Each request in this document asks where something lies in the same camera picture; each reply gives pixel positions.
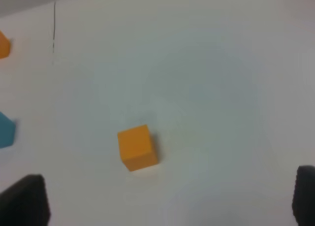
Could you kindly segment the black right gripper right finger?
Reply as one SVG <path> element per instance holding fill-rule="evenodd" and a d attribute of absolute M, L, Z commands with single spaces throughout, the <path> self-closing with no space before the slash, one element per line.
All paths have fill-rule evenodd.
<path fill-rule="evenodd" d="M 296 173 L 292 211 L 299 226 L 315 225 L 315 167 L 299 166 Z"/>

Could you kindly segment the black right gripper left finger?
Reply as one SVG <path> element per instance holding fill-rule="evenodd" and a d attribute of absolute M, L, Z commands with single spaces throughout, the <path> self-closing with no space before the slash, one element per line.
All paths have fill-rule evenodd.
<path fill-rule="evenodd" d="M 44 177 L 30 174 L 0 193 L 2 226 L 47 226 L 51 217 Z"/>

